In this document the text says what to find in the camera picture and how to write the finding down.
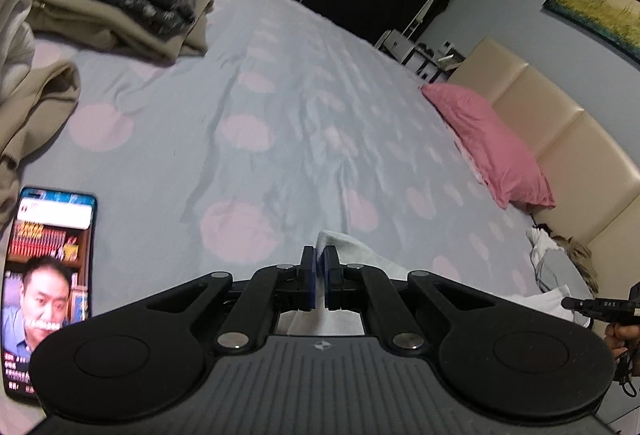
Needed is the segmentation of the person's right hand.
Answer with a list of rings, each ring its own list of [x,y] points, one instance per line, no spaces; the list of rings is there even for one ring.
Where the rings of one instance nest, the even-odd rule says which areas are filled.
[[[639,348],[640,329],[638,325],[620,325],[610,323],[605,328],[604,342],[612,351],[615,360],[620,359],[631,349]]]

